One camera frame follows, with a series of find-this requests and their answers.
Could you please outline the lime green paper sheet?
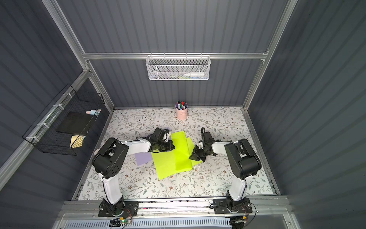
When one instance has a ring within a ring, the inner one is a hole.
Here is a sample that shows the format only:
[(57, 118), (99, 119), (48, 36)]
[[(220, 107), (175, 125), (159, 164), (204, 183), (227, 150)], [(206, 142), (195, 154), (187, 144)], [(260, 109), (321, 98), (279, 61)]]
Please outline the lime green paper sheet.
[(162, 180), (176, 173), (173, 152), (151, 153), (158, 179)]

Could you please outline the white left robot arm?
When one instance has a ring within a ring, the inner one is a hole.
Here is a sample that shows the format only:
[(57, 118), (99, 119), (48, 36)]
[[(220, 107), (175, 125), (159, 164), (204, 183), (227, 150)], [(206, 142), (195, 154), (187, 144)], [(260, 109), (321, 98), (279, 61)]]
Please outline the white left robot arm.
[(169, 129), (156, 128), (152, 134), (138, 137), (136, 140), (120, 141), (114, 137), (107, 139), (102, 147), (95, 151), (91, 163), (102, 181), (104, 200), (113, 206), (123, 201), (118, 175), (127, 156), (170, 152), (175, 149), (170, 137)]

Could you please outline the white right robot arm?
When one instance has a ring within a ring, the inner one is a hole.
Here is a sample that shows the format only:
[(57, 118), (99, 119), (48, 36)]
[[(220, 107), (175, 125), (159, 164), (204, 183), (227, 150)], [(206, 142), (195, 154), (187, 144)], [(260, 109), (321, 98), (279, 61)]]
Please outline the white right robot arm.
[(190, 160), (205, 162), (207, 156), (227, 156), (230, 169), (234, 175), (232, 185), (227, 191), (226, 205), (235, 208), (249, 201), (246, 198), (248, 181), (262, 168), (262, 163), (252, 148), (248, 139), (240, 139), (236, 142), (213, 140), (208, 143), (200, 141), (195, 145)]

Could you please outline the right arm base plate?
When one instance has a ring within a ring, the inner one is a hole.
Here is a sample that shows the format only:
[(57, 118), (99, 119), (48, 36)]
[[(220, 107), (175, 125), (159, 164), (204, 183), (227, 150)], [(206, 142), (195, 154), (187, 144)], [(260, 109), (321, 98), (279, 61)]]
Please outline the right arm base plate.
[(249, 198), (233, 201), (230, 198), (213, 199), (212, 208), (215, 214), (249, 214), (253, 212)]

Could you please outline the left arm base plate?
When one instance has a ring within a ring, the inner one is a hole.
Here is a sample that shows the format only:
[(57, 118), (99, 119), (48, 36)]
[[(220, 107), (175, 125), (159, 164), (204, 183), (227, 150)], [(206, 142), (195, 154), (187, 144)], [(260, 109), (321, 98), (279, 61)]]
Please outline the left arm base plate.
[(115, 205), (112, 205), (103, 199), (98, 208), (98, 217), (133, 217), (137, 215), (138, 208), (138, 201), (119, 201)]

